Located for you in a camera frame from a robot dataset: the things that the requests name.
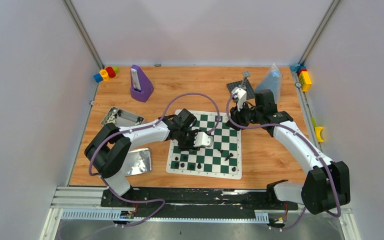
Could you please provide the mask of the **green white chess board mat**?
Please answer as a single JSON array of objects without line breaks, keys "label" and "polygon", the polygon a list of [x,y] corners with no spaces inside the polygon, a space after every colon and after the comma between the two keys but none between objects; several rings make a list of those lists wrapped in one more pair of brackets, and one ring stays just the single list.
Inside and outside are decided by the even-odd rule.
[{"label": "green white chess board mat", "polygon": [[[180,151],[178,142],[172,140],[169,146],[166,172],[169,174],[194,175],[223,179],[240,180],[242,168],[242,133],[228,126],[227,114],[220,113],[220,122],[216,124],[217,113],[208,111],[191,111],[197,118],[193,130],[210,130],[213,145],[201,147],[194,151]],[[224,161],[218,150],[226,150],[234,154],[230,160]]]}]

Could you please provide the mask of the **silver tin lid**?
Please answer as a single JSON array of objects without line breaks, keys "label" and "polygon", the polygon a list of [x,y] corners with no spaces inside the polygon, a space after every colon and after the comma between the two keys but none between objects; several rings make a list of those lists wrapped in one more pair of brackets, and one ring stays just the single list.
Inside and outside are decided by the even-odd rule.
[{"label": "silver tin lid", "polygon": [[152,153],[150,148],[139,148],[130,151],[121,168],[123,174],[134,176],[152,171]]}]

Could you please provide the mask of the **silver tin box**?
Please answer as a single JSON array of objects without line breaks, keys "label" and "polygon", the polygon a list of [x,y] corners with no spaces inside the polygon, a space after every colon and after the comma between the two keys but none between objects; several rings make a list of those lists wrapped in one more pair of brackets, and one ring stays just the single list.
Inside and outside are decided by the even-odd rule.
[{"label": "silver tin box", "polygon": [[102,126],[106,125],[107,119],[109,115],[112,113],[112,111],[117,111],[118,116],[115,124],[117,127],[133,127],[133,126],[141,125],[144,122],[144,118],[142,116],[113,106],[110,108],[108,113],[100,122]]}]

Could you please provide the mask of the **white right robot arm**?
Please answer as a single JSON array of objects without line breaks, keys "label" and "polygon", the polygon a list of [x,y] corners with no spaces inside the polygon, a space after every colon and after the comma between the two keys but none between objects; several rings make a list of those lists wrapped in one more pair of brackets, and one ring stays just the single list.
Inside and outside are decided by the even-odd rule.
[{"label": "white right robot arm", "polygon": [[229,98],[236,106],[226,108],[227,125],[237,131],[264,129],[280,142],[306,174],[304,183],[279,180],[267,185],[266,204],[278,209],[285,202],[303,205],[314,214],[326,212],[340,217],[341,207],[351,201],[350,170],[343,161],[333,161],[302,133],[286,111],[279,111],[269,89],[255,93],[254,104],[247,92],[236,87]]}]

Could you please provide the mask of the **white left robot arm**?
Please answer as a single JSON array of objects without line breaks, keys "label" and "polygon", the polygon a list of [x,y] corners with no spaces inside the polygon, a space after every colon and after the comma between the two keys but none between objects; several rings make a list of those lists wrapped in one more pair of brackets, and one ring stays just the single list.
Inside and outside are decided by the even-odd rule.
[{"label": "white left robot arm", "polygon": [[199,131],[192,130],[196,121],[197,118],[184,108],[178,114],[134,127],[108,123],[85,148],[84,155],[114,191],[115,202],[126,207],[133,201],[131,184],[121,171],[128,153],[143,145],[171,140],[177,141],[182,150],[197,150],[194,141]]}]

